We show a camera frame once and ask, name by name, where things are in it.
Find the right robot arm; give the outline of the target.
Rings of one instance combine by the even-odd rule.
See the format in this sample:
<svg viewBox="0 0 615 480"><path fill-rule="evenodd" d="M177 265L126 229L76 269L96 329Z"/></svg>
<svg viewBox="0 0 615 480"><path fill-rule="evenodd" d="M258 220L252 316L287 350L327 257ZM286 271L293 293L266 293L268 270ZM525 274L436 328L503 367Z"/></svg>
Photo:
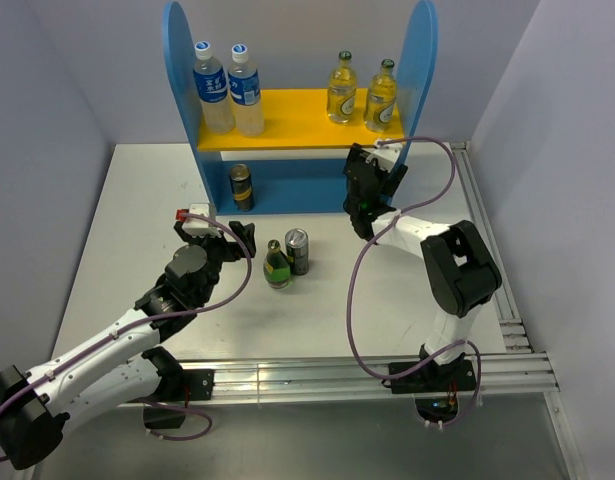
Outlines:
<svg viewBox="0 0 615 480"><path fill-rule="evenodd" d="M394 247L422 260L438 311L418 362L407 369L382 374L364 362L356 347L351 351L363 371L384 383L416 379L426 389L439 390L466 366L465 351L474 346L469 333L481 308L501 287L502 276L472 222L435 223L390 205L407 172L398 161L400 152L397 140L379 140L372 148L353 144L343 167L343 209L368 247Z"/></svg>

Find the green glass bottle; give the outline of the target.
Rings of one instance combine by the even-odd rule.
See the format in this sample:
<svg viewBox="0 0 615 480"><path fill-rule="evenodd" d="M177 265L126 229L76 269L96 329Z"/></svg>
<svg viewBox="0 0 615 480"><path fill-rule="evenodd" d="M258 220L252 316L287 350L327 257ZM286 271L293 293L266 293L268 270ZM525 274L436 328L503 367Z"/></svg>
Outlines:
<svg viewBox="0 0 615 480"><path fill-rule="evenodd" d="M272 239L267 245L267 254L263 263L263 273L272 288L285 288L291 278L291 268L286 260L278 240Z"/></svg>

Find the clear soda bottle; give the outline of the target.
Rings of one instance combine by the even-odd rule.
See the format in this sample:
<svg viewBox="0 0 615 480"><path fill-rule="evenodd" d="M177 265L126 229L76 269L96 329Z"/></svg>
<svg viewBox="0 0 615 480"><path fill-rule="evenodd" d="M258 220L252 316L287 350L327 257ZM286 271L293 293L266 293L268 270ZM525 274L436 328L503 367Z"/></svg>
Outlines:
<svg viewBox="0 0 615 480"><path fill-rule="evenodd" d="M392 59L383 59L369 84L363 119L371 131L383 132L391 123L397 96L394 68Z"/></svg>
<svg viewBox="0 0 615 480"><path fill-rule="evenodd" d="M355 109L357 75L351 61L350 51L340 51L338 64L328 79L327 114L329 120L336 124L348 123Z"/></svg>

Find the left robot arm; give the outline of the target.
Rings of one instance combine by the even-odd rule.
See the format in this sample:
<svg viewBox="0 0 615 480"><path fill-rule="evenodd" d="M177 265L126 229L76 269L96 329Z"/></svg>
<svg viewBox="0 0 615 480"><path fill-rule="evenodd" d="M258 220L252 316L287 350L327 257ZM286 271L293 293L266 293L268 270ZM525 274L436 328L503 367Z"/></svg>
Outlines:
<svg viewBox="0 0 615 480"><path fill-rule="evenodd" d="M44 460L67 431L119 404L170 399L181 368L162 343L197 316L226 262L252 261L255 226L223 225L185 211L174 228L184 244L155 286L112 325L69 352L22 371L0 371L0 463L25 470Z"/></svg>

